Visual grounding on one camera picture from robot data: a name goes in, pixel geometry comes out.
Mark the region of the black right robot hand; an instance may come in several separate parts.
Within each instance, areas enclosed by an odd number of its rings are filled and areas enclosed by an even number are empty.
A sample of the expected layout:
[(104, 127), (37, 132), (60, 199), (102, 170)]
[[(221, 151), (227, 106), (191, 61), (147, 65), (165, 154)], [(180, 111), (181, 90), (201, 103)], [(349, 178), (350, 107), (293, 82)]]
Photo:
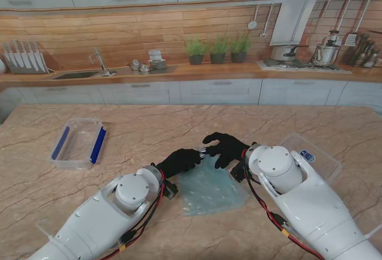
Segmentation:
[(221, 132), (214, 132), (211, 135), (207, 135), (202, 143), (207, 145), (213, 141), (218, 141), (218, 143), (206, 147), (205, 153), (211, 157), (219, 155), (214, 165), (216, 169), (225, 169), (232, 161), (240, 161), (249, 149), (248, 145), (239, 141), (234, 136)]

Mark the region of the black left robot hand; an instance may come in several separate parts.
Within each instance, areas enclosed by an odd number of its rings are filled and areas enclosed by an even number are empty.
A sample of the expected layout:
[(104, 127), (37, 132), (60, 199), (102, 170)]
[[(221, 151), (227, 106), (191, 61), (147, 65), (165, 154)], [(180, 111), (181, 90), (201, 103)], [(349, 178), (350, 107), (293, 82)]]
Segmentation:
[(156, 167), (163, 173), (165, 178), (171, 178), (193, 169), (201, 161), (200, 152), (197, 150), (181, 148), (172, 152), (165, 160), (157, 164)]

